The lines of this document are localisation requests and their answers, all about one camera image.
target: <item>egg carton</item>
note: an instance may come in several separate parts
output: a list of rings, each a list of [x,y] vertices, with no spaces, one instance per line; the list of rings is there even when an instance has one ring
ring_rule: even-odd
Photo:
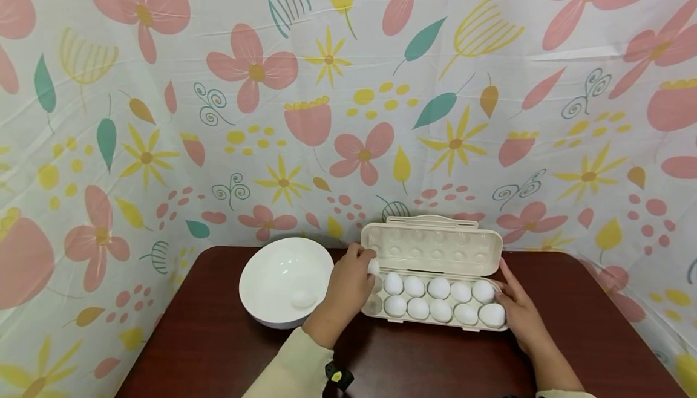
[[[376,287],[362,308],[364,315],[386,319],[393,323],[416,322],[422,324],[460,327],[467,331],[504,331],[484,324],[481,319],[476,325],[463,325],[451,318],[448,323],[435,320],[431,315],[426,319],[413,319],[408,313],[395,318],[385,312],[384,303],[390,296],[382,287],[386,275],[395,272],[402,280],[416,275],[428,287],[432,279],[443,277],[450,284],[463,282],[468,287],[478,280],[489,282],[495,291],[499,287],[483,275],[491,275],[499,269],[503,251],[503,239],[491,230],[479,229],[476,221],[463,221],[445,218],[440,215],[421,215],[416,217],[390,216],[386,223],[370,223],[361,231],[361,245],[377,253],[380,275]],[[402,292],[399,297],[409,302],[411,296]],[[428,292],[422,297],[430,306],[434,300]],[[458,302],[452,296],[445,299],[454,310]],[[466,303],[479,311],[482,303],[472,297]]]

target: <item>egg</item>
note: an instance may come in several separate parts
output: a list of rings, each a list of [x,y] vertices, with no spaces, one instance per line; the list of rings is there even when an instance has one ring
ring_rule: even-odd
[[[399,318],[407,312],[407,302],[402,297],[391,296],[385,300],[385,312],[393,318]]]
[[[412,298],[407,304],[407,313],[413,319],[428,318],[428,303],[423,298]]]
[[[494,287],[486,280],[480,280],[472,287],[472,295],[482,304],[494,301]]]
[[[434,317],[436,321],[442,323],[448,323],[453,319],[453,309],[444,300],[434,300],[431,301],[431,305],[428,306],[431,311],[431,316]]]
[[[404,280],[404,290],[409,294],[409,297],[421,298],[426,292],[426,287],[420,278],[416,275],[410,275]]]
[[[385,291],[390,295],[399,295],[404,291],[404,283],[402,283],[402,278],[399,277],[397,273],[388,273],[385,277],[385,282],[382,283]]]
[[[450,283],[442,277],[432,279],[428,283],[428,295],[437,300],[445,300],[450,295]]]
[[[463,282],[455,282],[450,286],[450,296],[457,302],[469,302],[472,299],[472,291]]]
[[[481,306],[479,316],[482,322],[491,328],[501,328],[506,323],[506,310],[500,304]]]
[[[455,319],[463,325],[477,324],[477,311],[467,304],[459,304],[455,306]]]

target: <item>floral backdrop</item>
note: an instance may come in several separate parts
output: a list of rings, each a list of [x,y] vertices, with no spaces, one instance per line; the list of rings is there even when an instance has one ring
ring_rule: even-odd
[[[697,397],[696,11],[0,0],[0,394],[113,396],[208,247],[442,214],[579,257]]]

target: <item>table surface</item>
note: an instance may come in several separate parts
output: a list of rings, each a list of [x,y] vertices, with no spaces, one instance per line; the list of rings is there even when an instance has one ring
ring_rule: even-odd
[[[239,278],[257,250],[213,247],[198,257],[119,398],[242,396],[290,334],[258,324],[240,302]],[[335,261],[343,254],[330,252]],[[597,398],[686,398],[576,259],[555,252],[504,257],[589,392]],[[335,361],[356,376],[348,397],[535,393],[531,365],[510,332],[393,324],[359,314],[336,344]],[[324,393],[340,395],[331,385]]]

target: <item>beige sleeve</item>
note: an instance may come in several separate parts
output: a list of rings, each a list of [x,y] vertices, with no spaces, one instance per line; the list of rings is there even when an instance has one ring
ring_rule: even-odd
[[[298,327],[243,398],[320,398],[324,367],[334,351],[322,348]]]

